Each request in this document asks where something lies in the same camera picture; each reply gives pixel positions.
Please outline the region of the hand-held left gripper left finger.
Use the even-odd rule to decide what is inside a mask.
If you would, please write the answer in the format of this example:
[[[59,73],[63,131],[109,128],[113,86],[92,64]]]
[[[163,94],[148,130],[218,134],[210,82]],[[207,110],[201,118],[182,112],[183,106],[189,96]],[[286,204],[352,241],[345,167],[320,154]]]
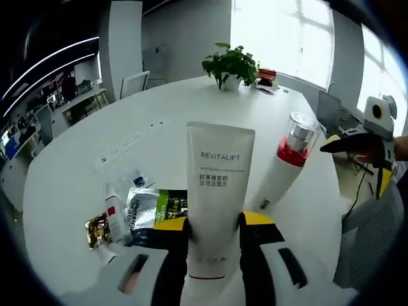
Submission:
[[[91,287],[61,296],[65,305],[180,305],[191,228],[185,217],[160,222],[146,247],[112,256]]]

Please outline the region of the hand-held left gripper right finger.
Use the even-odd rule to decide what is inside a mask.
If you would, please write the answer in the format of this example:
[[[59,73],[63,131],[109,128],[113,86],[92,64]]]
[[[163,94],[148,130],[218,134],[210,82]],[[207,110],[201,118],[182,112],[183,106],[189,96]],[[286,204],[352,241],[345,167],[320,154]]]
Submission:
[[[310,252],[285,241],[271,218],[243,211],[240,269],[246,305],[323,305],[324,266]]]

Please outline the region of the person's right hand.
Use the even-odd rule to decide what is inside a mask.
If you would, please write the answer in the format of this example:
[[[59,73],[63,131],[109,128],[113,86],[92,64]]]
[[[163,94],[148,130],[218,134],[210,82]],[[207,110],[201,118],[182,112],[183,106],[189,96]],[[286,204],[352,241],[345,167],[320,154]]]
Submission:
[[[395,137],[394,143],[394,155],[398,161],[408,161],[408,136]]]

